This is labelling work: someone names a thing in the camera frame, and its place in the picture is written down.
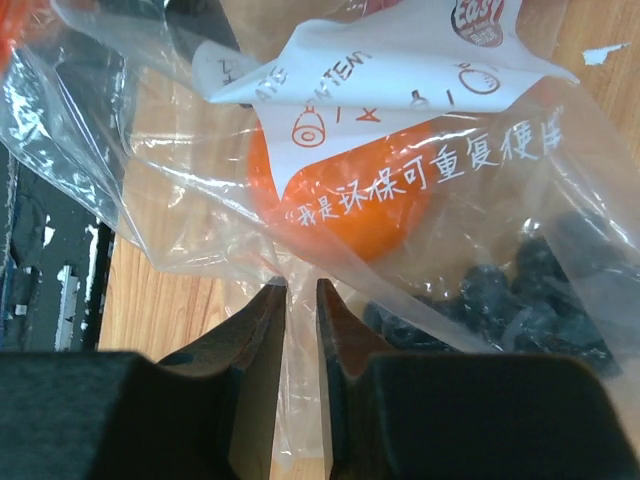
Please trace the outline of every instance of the wooden surface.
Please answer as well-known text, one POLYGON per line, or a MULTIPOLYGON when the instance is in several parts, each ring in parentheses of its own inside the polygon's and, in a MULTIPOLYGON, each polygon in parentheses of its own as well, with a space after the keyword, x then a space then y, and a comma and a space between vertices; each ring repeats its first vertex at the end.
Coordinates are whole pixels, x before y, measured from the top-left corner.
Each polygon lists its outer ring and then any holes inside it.
MULTIPOLYGON (((300 7, 303 2, 294 3, 297 20, 309 15, 300 7)), ((317 2, 309 0, 309 4, 317 8, 317 2)), ((274 18, 273 12, 268 17, 274 24, 281 20, 274 18)), ((554 59, 578 75, 639 162, 640 25, 637 18, 640 18, 637 0, 571 0, 554 59), (585 65, 582 56, 585 49, 626 42, 631 46, 611 53, 603 65, 585 65)), ((225 284, 218 280, 158 273, 137 249, 118 241, 100 348, 133 349, 158 359, 197 338, 226 316, 224 291, 225 284)), ((287 473, 275 466, 273 478, 315 479, 322 478, 322 471, 322 461, 307 460, 297 463, 287 473)))

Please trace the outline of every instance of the table top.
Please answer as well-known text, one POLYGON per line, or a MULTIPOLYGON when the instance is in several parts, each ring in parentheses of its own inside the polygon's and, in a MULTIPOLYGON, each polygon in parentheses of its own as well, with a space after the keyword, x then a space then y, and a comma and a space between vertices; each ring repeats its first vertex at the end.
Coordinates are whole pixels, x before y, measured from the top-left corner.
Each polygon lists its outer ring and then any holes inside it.
MULTIPOLYGON (((553 0, 531 0, 553 3, 553 0)), ((640 2, 570 0, 553 59, 574 72, 629 145, 640 165, 640 2), (586 65, 583 52, 626 45, 602 64, 586 65)), ((155 271, 131 244, 116 244, 103 318, 101 349, 137 350, 157 360, 198 338, 226 317, 226 282, 155 271)), ((322 478, 323 462, 297 462, 272 478, 322 478)))

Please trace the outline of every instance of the red logo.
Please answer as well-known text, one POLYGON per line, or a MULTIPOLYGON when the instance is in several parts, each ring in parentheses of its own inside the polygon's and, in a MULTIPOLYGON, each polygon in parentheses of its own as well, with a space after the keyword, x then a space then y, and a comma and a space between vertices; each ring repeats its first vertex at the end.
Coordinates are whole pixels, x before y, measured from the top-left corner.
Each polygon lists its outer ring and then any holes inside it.
POLYGON ((456 0, 451 13, 455 32, 478 47, 495 48, 502 45, 504 34, 500 16, 505 0, 456 0))

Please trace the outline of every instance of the wood grain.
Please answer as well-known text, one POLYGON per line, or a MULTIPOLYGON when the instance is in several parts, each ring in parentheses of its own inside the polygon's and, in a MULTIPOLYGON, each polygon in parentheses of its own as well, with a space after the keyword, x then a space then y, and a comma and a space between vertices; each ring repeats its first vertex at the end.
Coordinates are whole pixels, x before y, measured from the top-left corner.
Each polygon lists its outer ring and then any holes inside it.
MULTIPOLYGON (((261 38, 264 40, 256 52, 261 59, 268 59, 277 52, 295 23, 319 13, 322 8, 322 2, 313 0, 307 0, 306 3, 294 2, 296 7, 292 16, 287 18, 281 9, 257 6, 273 2, 228 3, 228 8, 240 9, 234 13, 233 18, 244 19, 246 24, 260 19, 259 31, 246 31, 245 23, 242 22, 235 24, 234 29, 246 33, 244 36, 240 35, 241 45, 259 42, 261 38), (253 7, 247 8, 246 5, 250 3, 253 7), (269 29, 273 26, 278 27, 280 35, 269 39, 269 29)), ((638 165, 640 24, 635 20, 639 17, 640 2, 637 0, 572 0, 569 2, 553 57, 557 63, 578 75, 583 86, 593 95, 629 144, 638 165), (604 65, 584 64, 582 52, 585 49, 625 42, 630 42, 631 47, 611 53, 604 65)), ((149 118, 143 119, 139 125, 140 132, 157 127, 154 120, 149 118)), ((175 152, 170 152, 170 156, 173 158, 175 152)), ((171 194, 167 185, 162 188, 165 193, 171 194)), ((154 205, 154 202, 145 203, 141 198, 134 200, 134 204, 141 208, 136 217, 146 212, 155 212, 151 214, 149 223, 143 226, 145 235, 153 234, 156 238, 162 238, 163 240, 157 240, 162 242, 176 240, 180 226, 179 208, 170 213, 174 215, 173 220, 166 221, 158 218, 157 209, 162 202, 154 205)), ((119 241, 111 266, 100 348, 132 349, 158 359, 199 337, 225 318, 225 288, 225 283, 220 280, 159 273, 139 250, 125 241, 119 241)), ((323 478, 323 472, 323 462, 311 459, 296 462, 288 472, 274 465, 273 478, 316 479, 323 478)))

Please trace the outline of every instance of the orange fruit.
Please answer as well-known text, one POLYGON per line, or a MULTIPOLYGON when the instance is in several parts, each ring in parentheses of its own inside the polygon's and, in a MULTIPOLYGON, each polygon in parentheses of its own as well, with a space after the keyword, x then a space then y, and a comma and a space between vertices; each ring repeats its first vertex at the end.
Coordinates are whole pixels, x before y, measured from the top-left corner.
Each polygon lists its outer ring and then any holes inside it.
POLYGON ((437 175, 429 123, 300 170, 278 197, 262 128, 248 161, 253 205, 267 228, 298 255, 339 260, 339 240, 365 261, 402 244, 423 217, 437 175))

